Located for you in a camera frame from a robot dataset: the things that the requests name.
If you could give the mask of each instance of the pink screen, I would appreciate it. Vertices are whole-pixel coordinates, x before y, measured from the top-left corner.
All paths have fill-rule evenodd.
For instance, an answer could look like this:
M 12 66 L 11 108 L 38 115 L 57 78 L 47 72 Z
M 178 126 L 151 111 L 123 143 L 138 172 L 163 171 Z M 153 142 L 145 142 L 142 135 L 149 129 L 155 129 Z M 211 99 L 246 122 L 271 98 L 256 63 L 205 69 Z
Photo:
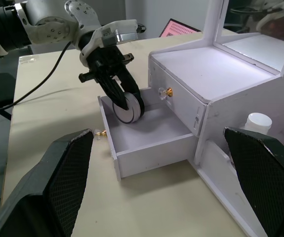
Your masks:
M 192 30 L 186 26 L 170 21 L 163 31 L 161 37 L 191 34 L 195 32 L 195 30 Z

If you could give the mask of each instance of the drawer front panel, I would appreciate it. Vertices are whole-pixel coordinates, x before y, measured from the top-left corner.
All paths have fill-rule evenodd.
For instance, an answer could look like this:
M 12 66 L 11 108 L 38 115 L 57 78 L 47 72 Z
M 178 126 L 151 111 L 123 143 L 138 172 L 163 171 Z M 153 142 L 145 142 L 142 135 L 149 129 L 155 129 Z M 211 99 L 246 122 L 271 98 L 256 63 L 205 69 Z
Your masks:
M 163 141 L 136 151 L 118 153 L 121 177 L 127 177 L 195 156 L 198 138 L 193 134 Z
M 160 88 L 172 89 L 173 95 L 165 98 L 166 104 L 193 134 L 199 136 L 206 104 L 195 97 L 154 61 L 150 62 L 149 84 L 158 95 Z

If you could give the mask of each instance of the white drawer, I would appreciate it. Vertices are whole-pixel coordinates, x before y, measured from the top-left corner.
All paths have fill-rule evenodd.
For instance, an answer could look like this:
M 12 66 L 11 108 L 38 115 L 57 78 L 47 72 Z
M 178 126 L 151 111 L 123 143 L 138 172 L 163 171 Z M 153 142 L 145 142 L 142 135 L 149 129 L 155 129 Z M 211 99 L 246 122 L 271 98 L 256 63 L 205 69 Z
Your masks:
M 132 124 L 121 123 L 112 101 L 98 97 L 117 178 L 193 158 L 198 138 L 160 101 L 152 89 L 141 90 L 145 114 Z
M 150 60 L 149 87 L 159 96 L 159 88 L 171 88 L 173 96 L 165 99 L 166 104 L 174 111 L 181 121 L 199 137 L 206 104 L 194 96 L 183 85 Z

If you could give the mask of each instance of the white wall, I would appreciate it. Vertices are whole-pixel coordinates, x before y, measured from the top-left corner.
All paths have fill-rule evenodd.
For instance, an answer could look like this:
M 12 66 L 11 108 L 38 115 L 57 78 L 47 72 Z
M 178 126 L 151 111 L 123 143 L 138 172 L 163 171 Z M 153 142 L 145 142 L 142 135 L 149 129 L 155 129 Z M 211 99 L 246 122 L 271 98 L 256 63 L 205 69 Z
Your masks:
M 100 24 L 106 25 L 113 21 L 125 20 L 125 0 L 82 0 L 96 12 Z
M 125 0 L 126 18 L 136 19 L 147 31 L 143 38 L 157 38 L 170 18 L 203 30 L 208 0 Z

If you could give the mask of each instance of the black cable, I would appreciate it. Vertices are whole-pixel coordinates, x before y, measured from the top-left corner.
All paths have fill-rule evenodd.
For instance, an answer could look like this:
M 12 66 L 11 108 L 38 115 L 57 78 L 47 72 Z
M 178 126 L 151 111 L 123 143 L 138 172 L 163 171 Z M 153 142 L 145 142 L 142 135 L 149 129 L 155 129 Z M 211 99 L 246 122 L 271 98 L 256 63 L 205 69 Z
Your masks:
M 55 66 L 53 67 L 52 71 L 47 75 L 47 77 L 45 77 L 45 79 L 40 83 L 38 84 L 36 87 L 34 87 L 32 90 L 30 90 L 28 93 L 26 93 L 24 96 L 22 96 L 20 99 L 18 99 L 17 101 L 13 102 L 12 104 L 10 105 L 6 105 L 4 107 L 1 107 L 0 108 L 0 111 L 2 110 L 6 110 L 6 109 L 9 109 L 15 105 L 17 105 L 18 103 L 20 103 L 22 100 L 24 100 L 25 98 L 27 98 L 29 95 L 31 95 L 34 91 L 36 91 L 37 89 L 39 89 L 50 77 L 51 75 L 54 73 L 54 71 L 56 70 L 58 64 L 60 63 L 64 53 L 66 52 L 67 48 L 70 46 L 71 42 L 68 42 L 68 44 L 65 46 L 65 48 L 63 49 L 61 55 L 59 55 L 59 58 L 57 59 L 56 63 L 55 63 Z

